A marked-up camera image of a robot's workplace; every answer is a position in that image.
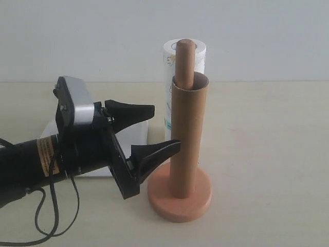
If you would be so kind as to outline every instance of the wooden base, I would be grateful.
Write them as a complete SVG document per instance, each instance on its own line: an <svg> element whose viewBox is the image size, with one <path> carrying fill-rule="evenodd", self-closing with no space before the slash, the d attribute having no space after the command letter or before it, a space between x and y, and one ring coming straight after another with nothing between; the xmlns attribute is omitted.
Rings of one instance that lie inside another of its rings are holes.
<svg viewBox="0 0 329 247"><path fill-rule="evenodd" d="M192 196L178 199L169 191L170 163L154 171L148 182L148 197L154 210L172 222L188 222L201 217L208 209L212 188L208 175L200 168L196 172L196 188Z"/></svg>

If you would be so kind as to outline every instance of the white paper towel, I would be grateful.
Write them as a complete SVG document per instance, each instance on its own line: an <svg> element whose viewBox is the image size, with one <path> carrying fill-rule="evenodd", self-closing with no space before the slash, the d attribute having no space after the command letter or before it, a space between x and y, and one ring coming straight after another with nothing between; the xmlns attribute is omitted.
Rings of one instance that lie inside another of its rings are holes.
<svg viewBox="0 0 329 247"><path fill-rule="evenodd" d="M175 75L176 44L181 39L170 40L163 46L164 82L166 84L166 115L164 117L165 138L171 139L171 84ZM202 41L191 39L196 44L194 71L204 74L206 45Z"/></svg>

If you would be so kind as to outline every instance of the table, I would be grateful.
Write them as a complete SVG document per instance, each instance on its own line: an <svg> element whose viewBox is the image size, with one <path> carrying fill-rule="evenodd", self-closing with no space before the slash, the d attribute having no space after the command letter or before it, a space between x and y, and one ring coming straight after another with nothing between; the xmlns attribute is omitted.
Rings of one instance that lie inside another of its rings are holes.
<svg viewBox="0 0 329 247"><path fill-rule="evenodd" d="M95 101L156 106L149 143L163 141L162 83L88 83ZM14 143L37 138L54 117L53 83L0 83L0 136ZM328 246L329 83L211 83L200 166L209 174L209 211L171 223L151 209L146 186L123 200L112 178L77 179L81 211L65 235L42 246ZM60 229L75 213L69 181L56 185ZM0 241L41 238L35 192L0 211ZM53 224L48 196L40 225Z"/></svg>

